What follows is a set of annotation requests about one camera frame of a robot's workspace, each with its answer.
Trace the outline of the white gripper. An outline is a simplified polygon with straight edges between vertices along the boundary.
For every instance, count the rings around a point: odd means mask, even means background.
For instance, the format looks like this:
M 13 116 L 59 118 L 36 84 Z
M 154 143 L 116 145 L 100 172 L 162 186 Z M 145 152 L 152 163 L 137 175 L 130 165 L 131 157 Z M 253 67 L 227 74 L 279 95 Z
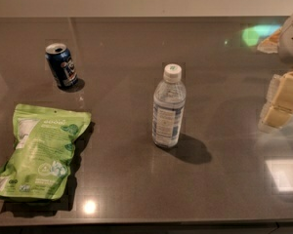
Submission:
M 281 27 L 278 54 L 285 63 L 293 64 L 293 13 Z M 293 112 L 293 71 L 271 79 L 267 101 L 274 108 Z

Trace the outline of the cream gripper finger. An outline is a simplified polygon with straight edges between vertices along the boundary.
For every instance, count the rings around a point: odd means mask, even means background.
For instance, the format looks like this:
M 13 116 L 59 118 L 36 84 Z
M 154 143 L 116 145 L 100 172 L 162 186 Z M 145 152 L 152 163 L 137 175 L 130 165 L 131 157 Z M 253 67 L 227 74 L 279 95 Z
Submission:
M 271 103 L 266 103 L 260 113 L 258 128 L 264 133 L 270 133 L 282 128 L 292 117 L 289 111 L 273 107 Z

